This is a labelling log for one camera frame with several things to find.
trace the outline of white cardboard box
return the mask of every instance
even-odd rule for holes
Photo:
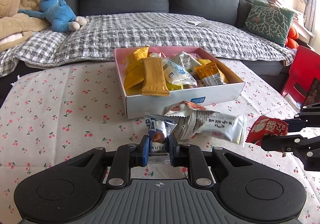
[[[149,52],[163,52],[167,57],[184,51],[187,53],[197,53],[202,59],[215,61],[219,70],[222,71],[228,79],[229,84],[186,90],[172,90],[170,91],[169,97],[147,95],[127,96],[123,85],[126,74],[125,65],[122,61],[139,48],[140,47],[115,50],[118,82],[127,119],[143,117],[145,112],[161,114],[165,106],[183,100],[198,103],[202,106],[234,100],[239,97],[244,87],[244,82],[235,73],[200,47],[149,47]]]

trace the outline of plush toy foot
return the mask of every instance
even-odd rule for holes
[[[85,19],[84,17],[76,17],[75,21],[78,22],[80,26],[84,26],[87,24],[87,19]]]
[[[69,29],[72,30],[72,31],[79,31],[80,30],[80,25],[77,22],[70,22]]]

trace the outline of cherry print tablecloth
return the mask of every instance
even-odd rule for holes
[[[221,59],[245,82],[237,100],[207,106],[234,115],[245,114],[248,128],[262,114],[292,118],[290,105],[240,61]],[[116,150],[139,143],[146,133],[142,118],[127,120],[116,77],[115,63],[81,63],[26,75],[13,86],[0,109],[0,221],[16,224],[20,215],[13,201],[24,178],[94,147]],[[303,130],[305,137],[320,135]],[[253,144],[236,144],[210,136],[187,142],[211,150],[223,146],[297,178],[307,191],[299,220],[320,223],[320,173],[306,172],[292,154],[265,152]],[[183,178],[185,168],[148,165],[132,169],[134,178]]]

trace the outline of orange plush toy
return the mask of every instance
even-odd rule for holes
[[[288,46],[291,49],[297,49],[298,43],[295,41],[295,39],[299,38],[299,33],[294,29],[292,26],[290,26],[287,40],[285,41],[285,47]]]

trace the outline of red chair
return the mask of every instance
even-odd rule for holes
[[[295,84],[308,92],[313,78],[320,80],[320,55],[300,45],[289,70],[289,78],[281,91],[282,96],[290,94],[296,102],[303,103],[306,97],[295,88]]]

